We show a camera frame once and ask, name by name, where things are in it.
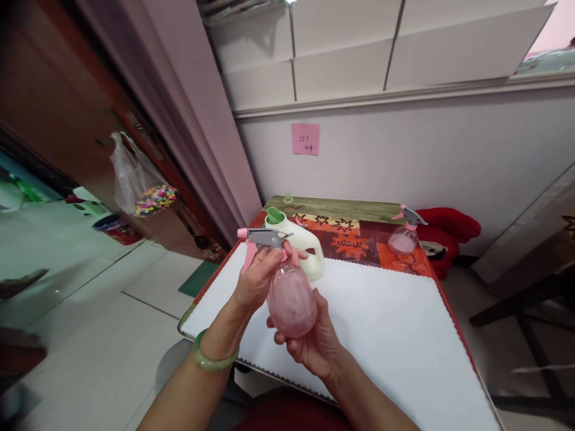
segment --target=pink spray bottle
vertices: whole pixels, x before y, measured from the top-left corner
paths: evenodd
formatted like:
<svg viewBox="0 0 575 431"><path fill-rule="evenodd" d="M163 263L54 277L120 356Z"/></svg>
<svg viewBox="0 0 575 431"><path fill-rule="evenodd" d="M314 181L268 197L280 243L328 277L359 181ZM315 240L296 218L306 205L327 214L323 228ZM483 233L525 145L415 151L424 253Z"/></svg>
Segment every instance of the pink spray bottle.
<svg viewBox="0 0 575 431"><path fill-rule="evenodd" d="M238 229L238 237L247 238L247 255L242 274L252 264L259 245L269 245L270 251L275 248L283 251L282 261L271 276L268 308L278 331L287 338L299 338L307 334L315 324L317 305L310 279L303 269L294 268L283 248L282 242L292 235L275 229Z"/></svg>
<svg viewBox="0 0 575 431"><path fill-rule="evenodd" d="M400 226L395 229L395 232L388 239L389 249L398 256L408 256L413 253L413 250L417 247L419 243L419 237L417 236L417 223L427 225L425 220L415 211L410 210L405 205L402 205L401 212L392 218L392 220L397 220L398 218L407 218L407 223L405 226Z"/></svg>

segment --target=red stuffed toy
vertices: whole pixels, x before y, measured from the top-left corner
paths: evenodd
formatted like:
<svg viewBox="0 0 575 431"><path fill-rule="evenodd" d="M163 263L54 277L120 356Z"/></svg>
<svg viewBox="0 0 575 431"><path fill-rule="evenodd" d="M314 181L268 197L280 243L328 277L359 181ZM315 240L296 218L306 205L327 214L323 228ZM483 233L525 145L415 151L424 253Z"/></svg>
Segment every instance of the red stuffed toy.
<svg viewBox="0 0 575 431"><path fill-rule="evenodd" d="M417 210L429 225L419 224L417 234L435 274L447 278L447 270L459 256L459 244L481 234L481 225L473 218L453 208Z"/></svg>

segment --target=woman's left hand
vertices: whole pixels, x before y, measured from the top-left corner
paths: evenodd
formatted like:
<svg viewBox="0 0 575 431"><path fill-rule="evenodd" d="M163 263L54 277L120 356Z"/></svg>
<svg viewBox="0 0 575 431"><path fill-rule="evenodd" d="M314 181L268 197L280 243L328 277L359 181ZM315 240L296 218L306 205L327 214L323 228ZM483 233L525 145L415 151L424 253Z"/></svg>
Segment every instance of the woman's left hand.
<svg viewBox="0 0 575 431"><path fill-rule="evenodd" d="M299 268L300 259L307 259L307 253L292 248L288 240L283 242L283 247L291 264L296 268ZM257 252L250 268L238 279L238 285L232 295L234 301L252 313L261 307L268 296L271 275L281 261L282 251L279 248L270 252L269 247L264 247Z"/></svg>

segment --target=green bracelet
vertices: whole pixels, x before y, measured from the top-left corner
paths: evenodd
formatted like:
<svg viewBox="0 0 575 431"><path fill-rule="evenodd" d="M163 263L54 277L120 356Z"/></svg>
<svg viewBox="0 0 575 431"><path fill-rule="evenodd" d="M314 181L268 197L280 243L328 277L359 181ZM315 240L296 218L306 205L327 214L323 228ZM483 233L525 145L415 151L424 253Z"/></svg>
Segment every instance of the green bracelet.
<svg viewBox="0 0 575 431"><path fill-rule="evenodd" d="M206 333L207 329L204 329L202 332L198 334L198 336L193 341L192 347L192 357L196 364L208 371L219 371L230 367L236 359L238 359L238 355L240 353L240 349L238 349L232 356L227 359L223 359L221 361L216 361L213 359L208 358L200 349L199 342L202 340L202 337Z"/></svg>

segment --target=doormat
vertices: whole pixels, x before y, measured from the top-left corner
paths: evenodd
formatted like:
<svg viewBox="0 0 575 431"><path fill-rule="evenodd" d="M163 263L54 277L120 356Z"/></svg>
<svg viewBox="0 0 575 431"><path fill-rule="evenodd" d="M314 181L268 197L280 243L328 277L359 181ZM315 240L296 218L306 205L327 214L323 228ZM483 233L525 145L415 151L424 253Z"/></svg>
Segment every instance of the doormat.
<svg viewBox="0 0 575 431"><path fill-rule="evenodd" d="M192 275L181 285L178 292L182 292L192 298L195 298L198 293L204 288L210 277L214 275L218 269L217 263L203 261Z"/></svg>

